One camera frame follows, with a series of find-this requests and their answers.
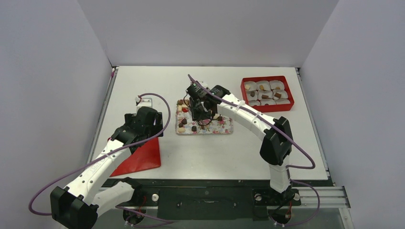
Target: tabletop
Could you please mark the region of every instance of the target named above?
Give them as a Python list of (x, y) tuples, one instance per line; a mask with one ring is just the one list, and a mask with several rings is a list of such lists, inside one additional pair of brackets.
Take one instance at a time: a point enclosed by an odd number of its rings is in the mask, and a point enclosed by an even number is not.
[[(221, 85), (242, 99), (241, 81), (245, 77), (285, 76), (295, 104), (290, 111), (271, 112), (267, 115), (287, 118), (294, 140), (315, 161), (312, 170), (290, 168), (292, 179), (325, 180), (327, 173), (323, 164), (314, 128), (304, 100), (295, 68), (281, 67), (168, 67), (168, 66), (120, 66), (112, 88), (93, 159), (105, 147), (106, 140), (124, 122), (124, 114), (135, 113), (135, 97), (142, 93), (157, 93), (163, 96), (171, 108), (171, 120), (159, 138), (161, 167), (117, 176), (147, 179), (270, 179), (268, 164), (261, 158), (261, 141), (256, 135), (234, 122), (231, 135), (175, 134), (176, 102), (186, 93), (190, 74), (210, 87)], [(167, 120), (167, 108), (163, 101), (153, 97), (153, 108), (163, 113)], [(310, 166), (293, 147), (290, 164)]]

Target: white wall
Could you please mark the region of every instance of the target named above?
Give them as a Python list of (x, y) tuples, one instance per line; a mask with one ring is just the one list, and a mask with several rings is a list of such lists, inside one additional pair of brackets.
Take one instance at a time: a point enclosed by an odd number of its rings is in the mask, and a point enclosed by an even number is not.
[(357, 229), (404, 228), (405, 1), (340, 0), (302, 69)]
[(0, 3), (0, 69), (0, 228), (49, 228), (28, 202), (84, 164), (111, 66), (76, 0), (13, 0)]
[(113, 65), (302, 66), (338, 0), (78, 0)]

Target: red box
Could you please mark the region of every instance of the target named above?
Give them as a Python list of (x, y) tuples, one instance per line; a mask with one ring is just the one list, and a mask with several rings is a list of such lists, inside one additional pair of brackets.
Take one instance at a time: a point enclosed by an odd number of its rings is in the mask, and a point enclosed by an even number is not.
[(262, 76), (262, 77), (249, 77), (249, 78), (243, 78), (242, 79), (242, 84), (241, 84), (241, 89), (242, 89), (242, 97), (243, 100), (245, 100), (246, 104), (249, 105), (249, 101), (247, 100), (246, 96), (246, 89), (245, 89), (245, 82), (248, 81), (253, 81), (253, 82), (259, 82), (259, 81), (272, 81), (272, 80), (280, 80), (284, 84), (284, 90), (288, 94), (288, 100), (290, 100), (290, 104), (276, 104), (276, 105), (264, 105), (264, 106), (253, 106), (254, 109), (261, 111), (261, 112), (277, 112), (277, 111), (289, 111), (291, 110), (292, 106), (294, 105), (294, 99), (292, 97), (290, 88), (288, 86), (287, 80), (284, 76)]

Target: red cutting board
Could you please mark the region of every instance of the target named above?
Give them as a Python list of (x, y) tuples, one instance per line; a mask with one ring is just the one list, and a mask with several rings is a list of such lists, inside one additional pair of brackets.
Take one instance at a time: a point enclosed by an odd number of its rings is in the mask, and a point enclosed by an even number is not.
[(123, 161), (111, 174), (111, 177), (160, 166), (159, 140), (156, 137), (139, 147), (130, 157)]

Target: purple cable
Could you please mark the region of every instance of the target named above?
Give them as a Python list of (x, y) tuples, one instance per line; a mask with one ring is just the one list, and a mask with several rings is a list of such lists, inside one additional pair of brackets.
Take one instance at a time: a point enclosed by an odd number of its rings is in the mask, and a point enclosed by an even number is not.
[[(156, 225), (146, 225), (146, 226), (134, 225), (134, 227), (136, 227), (136, 228), (154, 228), (154, 227), (159, 227), (159, 226), (163, 226), (163, 225), (167, 225), (167, 224), (174, 223), (174, 221), (167, 220), (167, 219), (161, 219), (161, 218), (158, 218), (158, 217), (155, 217), (155, 216), (150, 216), (150, 215), (147, 215), (147, 214), (145, 214), (145, 213), (136, 211), (136, 210), (134, 210), (134, 209), (129, 209), (129, 208), (121, 207), (121, 206), (115, 206), (115, 207), (118, 208), (118, 209), (122, 209), (122, 210), (126, 210), (126, 211), (130, 211), (130, 212), (136, 213), (136, 214), (138, 214), (138, 215), (141, 215), (141, 216), (144, 216), (144, 217), (147, 217), (147, 218), (150, 218), (150, 219), (155, 219), (155, 220), (164, 222), (164, 223), (156, 224)], [(125, 221), (128, 221), (132, 216), (128, 216)]]
[(164, 103), (166, 104), (166, 106), (167, 106), (167, 110), (168, 110), (167, 123), (165, 124), (165, 126), (163, 127), (163, 129), (162, 129), (161, 131), (159, 131), (159, 133), (157, 133), (157, 134), (155, 134), (154, 136), (152, 136), (152, 137), (150, 137), (150, 138), (147, 138), (147, 139), (145, 139), (145, 140), (142, 140), (142, 141), (139, 141), (139, 142), (134, 142), (134, 143), (132, 143), (132, 144), (129, 144), (129, 145), (126, 145), (126, 146), (117, 148), (117, 149), (115, 149), (115, 150), (113, 150), (113, 151), (107, 153), (106, 155), (101, 156), (101, 157), (95, 159), (94, 161), (91, 161), (91, 162), (89, 162), (88, 164), (86, 164), (86, 165), (84, 165), (84, 166), (82, 166), (82, 167), (80, 167), (80, 168), (78, 168), (78, 169), (76, 169), (76, 170), (74, 170), (74, 171), (72, 171), (72, 172), (69, 172), (69, 173), (67, 173), (67, 174), (65, 174), (65, 175), (63, 175), (63, 176), (57, 178), (56, 180), (51, 181), (50, 183), (48, 183), (47, 185), (45, 185), (43, 188), (41, 188), (37, 193), (35, 193), (35, 195), (31, 198), (31, 200), (30, 200), (30, 202), (29, 202), (29, 204), (28, 204), (28, 210), (29, 210), (30, 212), (32, 212), (33, 214), (39, 215), (39, 216), (50, 216), (50, 215), (52, 215), (51, 213), (39, 212), (39, 211), (36, 211), (36, 210), (32, 209), (32, 204), (33, 204), (34, 200), (35, 200), (35, 199), (39, 196), (39, 194), (41, 194), (45, 189), (49, 188), (51, 185), (55, 184), (56, 182), (58, 182), (58, 181), (60, 181), (60, 180), (62, 180), (62, 179), (64, 179), (64, 178), (66, 178), (66, 177), (68, 177), (68, 176), (70, 176), (70, 175), (73, 175), (73, 174), (75, 174), (76, 172), (79, 172), (80, 170), (82, 170), (82, 169), (84, 169), (84, 168), (86, 168), (86, 167), (89, 167), (89, 166), (91, 166), (91, 165), (93, 165), (93, 164), (95, 164), (95, 163), (101, 161), (102, 159), (106, 158), (107, 156), (109, 156), (109, 155), (111, 155), (111, 154), (114, 154), (114, 153), (116, 153), (116, 152), (118, 152), (118, 151), (120, 151), (120, 150), (129, 148), (129, 147), (132, 147), (132, 146), (136, 146), (136, 145), (145, 143), (145, 142), (147, 142), (147, 141), (149, 141), (149, 140), (152, 140), (152, 139), (156, 138), (157, 136), (161, 135), (161, 133), (163, 133), (163, 131), (167, 128), (167, 126), (169, 125), (169, 122), (170, 122), (170, 106), (169, 106), (169, 104), (167, 103), (167, 101), (166, 101), (162, 96), (160, 96), (160, 95), (158, 95), (158, 94), (155, 94), (155, 93), (144, 93), (144, 94), (139, 95), (139, 97), (143, 97), (143, 96), (145, 96), (145, 95), (154, 95), (154, 96), (157, 96), (157, 97), (159, 97), (161, 100), (163, 100), (163, 102), (164, 102)]
[[(208, 94), (212, 95), (214, 98), (220, 100), (221, 102), (224, 102), (228, 105), (234, 106), (236, 107), (236, 104), (233, 104), (231, 102), (228, 102), (226, 100), (224, 100), (223, 98), (220, 98), (214, 94), (212, 94), (208, 89), (206, 89), (205, 87), (201, 86), (201, 84), (198, 81), (195, 81), (190, 75), (188, 75), (189, 79), (195, 83), (196, 85), (198, 85), (201, 89), (203, 89), (205, 92), (207, 92)], [(245, 108), (245, 107), (239, 107), (239, 109), (244, 110), (246, 112), (251, 113), (252, 115), (256, 115), (255, 112)], [(268, 122), (266, 119), (257, 116), (258, 119), (260, 119), (261, 121), (263, 121), (264, 123), (266, 123), (267, 125), (269, 125), (270, 127), (272, 127), (273, 129), (275, 129), (277, 132), (279, 132), (283, 137), (285, 137), (293, 146), (295, 146), (300, 152), (302, 152), (302, 154), (308, 158), (308, 160), (310, 160), (311, 162), (311, 166), (307, 167), (307, 166), (294, 166), (294, 165), (287, 165), (287, 168), (300, 168), (300, 169), (314, 169), (315, 168), (315, 162), (314, 160), (311, 158), (311, 156), (309, 154), (307, 154), (307, 152), (305, 152), (304, 149), (302, 149), (297, 143), (295, 143), (286, 133), (284, 133), (282, 130), (280, 130), (279, 128), (277, 128), (275, 125), (271, 124), (270, 122)]]
[[(300, 222), (296, 222), (296, 223), (284, 224), (284, 227), (296, 226), (296, 225), (303, 224), (303, 223), (306, 223), (306, 222), (310, 221), (310, 220), (311, 220), (312, 218), (314, 218), (314, 217), (316, 216), (316, 214), (319, 212), (319, 207), (320, 207), (319, 193), (316, 191), (316, 189), (315, 189), (314, 187), (312, 187), (312, 186), (309, 185), (309, 184), (306, 184), (306, 183), (303, 183), (303, 182), (299, 182), (299, 181), (296, 181), (296, 180), (293, 180), (293, 179), (290, 179), (290, 181), (291, 181), (292, 183), (296, 183), (296, 184), (299, 184), (299, 185), (307, 186), (307, 187), (311, 188), (312, 190), (314, 190), (315, 194), (317, 195), (318, 205), (317, 205), (317, 209), (315, 210), (314, 214), (312, 214), (312, 216), (310, 216), (308, 219), (303, 220), (303, 221), (300, 221)], [(283, 224), (276, 222), (276, 221), (271, 217), (271, 215), (269, 215), (269, 217), (270, 217), (270, 219), (272, 219), (277, 225), (283, 226)]]

